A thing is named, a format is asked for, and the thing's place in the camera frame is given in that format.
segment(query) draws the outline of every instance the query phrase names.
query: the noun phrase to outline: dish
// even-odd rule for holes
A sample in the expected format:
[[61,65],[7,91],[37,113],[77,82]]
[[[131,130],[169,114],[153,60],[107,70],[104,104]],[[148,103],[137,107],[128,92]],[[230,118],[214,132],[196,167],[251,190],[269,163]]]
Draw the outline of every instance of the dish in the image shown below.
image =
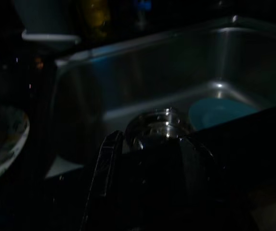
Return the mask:
[[0,148],[0,176],[20,154],[29,130],[29,119],[22,110],[2,106],[0,120],[7,125],[7,138]]
[[73,42],[78,44],[81,42],[81,38],[77,35],[61,35],[61,34],[28,34],[24,30],[21,37],[25,41],[34,42]]
[[195,130],[210,128],[258,112],[244,103],[226,99],[207,98],[189,109],[189,120]]

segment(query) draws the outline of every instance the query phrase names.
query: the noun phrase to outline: kitchen sink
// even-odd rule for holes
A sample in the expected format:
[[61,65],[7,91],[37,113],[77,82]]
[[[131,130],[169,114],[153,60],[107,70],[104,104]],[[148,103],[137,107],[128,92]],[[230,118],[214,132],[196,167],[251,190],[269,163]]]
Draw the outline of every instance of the kitchen sink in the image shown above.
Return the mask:
[[208,97],[258,110],[276,106],[276,25],[236,15],[56,63],[52,146],[75,162],[91,160],[104,136],[155,108],[187,115]]

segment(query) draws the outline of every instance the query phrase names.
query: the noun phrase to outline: metal surface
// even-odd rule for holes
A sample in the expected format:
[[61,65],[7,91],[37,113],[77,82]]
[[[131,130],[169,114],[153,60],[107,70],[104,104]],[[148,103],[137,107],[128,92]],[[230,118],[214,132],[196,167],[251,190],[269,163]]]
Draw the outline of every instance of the metal surface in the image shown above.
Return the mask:
[[56,62],[53,147],[86,160],[137,115],[225,98],[276,105],[276,26],[237,16],[79,52]]
[[189,135],[192,131],[185,116],[172,108],[143,113],[127,126],[125,137],[133,150],[160,144],[171,138]]

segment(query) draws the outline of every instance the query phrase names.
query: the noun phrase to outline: yellow bottle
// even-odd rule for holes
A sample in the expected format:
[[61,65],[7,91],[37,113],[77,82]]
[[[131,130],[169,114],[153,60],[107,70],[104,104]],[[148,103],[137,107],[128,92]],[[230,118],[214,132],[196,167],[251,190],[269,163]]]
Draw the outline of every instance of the yellow bottle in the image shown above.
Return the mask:
[[90,36],[96,39],[106,38],[111,21],[107,0],[81,0],[81,6]]

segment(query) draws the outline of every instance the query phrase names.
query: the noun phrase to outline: blue bowl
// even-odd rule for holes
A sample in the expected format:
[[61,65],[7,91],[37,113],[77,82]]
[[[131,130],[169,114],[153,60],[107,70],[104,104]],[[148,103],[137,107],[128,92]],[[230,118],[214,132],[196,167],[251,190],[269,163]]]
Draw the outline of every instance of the blue bowl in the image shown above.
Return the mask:
[[189,108],[189,119],[195,130],[210,128],[258,112],[253,107],[233,100],[208,98]]

